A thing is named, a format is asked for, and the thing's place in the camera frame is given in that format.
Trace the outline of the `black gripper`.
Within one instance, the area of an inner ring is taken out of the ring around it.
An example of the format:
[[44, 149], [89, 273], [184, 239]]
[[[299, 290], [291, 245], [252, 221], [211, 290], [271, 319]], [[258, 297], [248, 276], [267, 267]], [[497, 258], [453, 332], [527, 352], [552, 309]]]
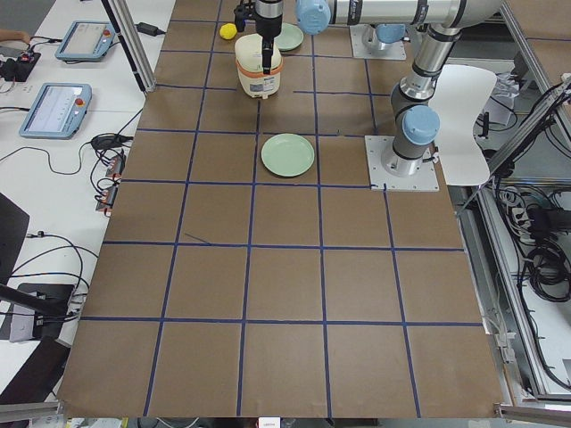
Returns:
[[261, 44], [262, 72], [269, 75], [272, 70], [273, 40], [263, 38]]
[[240, 2], [234, 9], [234, 23], [238, 32], [244, 32], [247, 22], [255, 22], [255, 2]]

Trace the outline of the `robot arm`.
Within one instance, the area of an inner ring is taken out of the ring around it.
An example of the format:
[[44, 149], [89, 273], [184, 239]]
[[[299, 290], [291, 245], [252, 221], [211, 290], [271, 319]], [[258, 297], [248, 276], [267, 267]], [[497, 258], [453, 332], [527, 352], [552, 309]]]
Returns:
[[[485, 21], [501, 7], [500, 1], [298, 1], [297, 25], [316, 36], [330, 25], [428, 24], [428, 33], [438, 41], [453, 42], [466, 27]], [[239, 32], [254, 21], [256, 32], [271, 42], [281, 33], [282, 1], [242, 1], [234, 9]]]
[[344, 23], [348, 26], [368, 24], [378, 33], [382, 27], [395, 25], [420, 25], [427, 23], [427, 35], [411, 66], [411, 72], [402, 78], [391, 94], [396, 135], [392, 146], [382, 154], [384, 168], [397, 177], [409, 177], [423, 163], [423, 154], [436, 138], [440, 119], [427, 103], [434, 96], [435, 86], [445, 60], [460, 37], [464, 6], [449, 6], [438, 12], [428, 2], [416, 1], [408, 12], [402, 6], [392, 9], [360, 8], [361, 1], [349, 1], [347, 12], [333, 2], [301, 3], [296, 9], [296, 19], [301, 30], [317, 35], [328, 26]]

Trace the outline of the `green plate near arm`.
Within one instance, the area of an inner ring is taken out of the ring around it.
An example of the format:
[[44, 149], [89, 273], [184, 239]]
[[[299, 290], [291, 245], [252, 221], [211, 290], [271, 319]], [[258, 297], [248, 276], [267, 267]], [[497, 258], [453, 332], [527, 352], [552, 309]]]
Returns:
[[282, 24], [281, 33], [274, 42], [280, 52], [290, 52], [301, 46], [304, 34], [300, 28], [291, 23]]
[[266, 169], [277, 176], [297, 177], [313, 165], [315, 152], [303, 136], [279, 134], [264, 143], [261, 160]]

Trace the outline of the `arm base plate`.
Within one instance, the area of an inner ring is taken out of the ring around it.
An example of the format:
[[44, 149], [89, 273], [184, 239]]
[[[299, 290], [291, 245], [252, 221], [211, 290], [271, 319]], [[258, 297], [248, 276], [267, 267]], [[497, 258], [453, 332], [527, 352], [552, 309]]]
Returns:
[[350, 28], [352, 55], [358, 59], [404, 61], [404, 24], [360, 24]]
[[393, 151], [392, 136], [365, 136], [370, 188], [390, 192], [438, 192], [439, 184], [428, 149], [416, 160]]

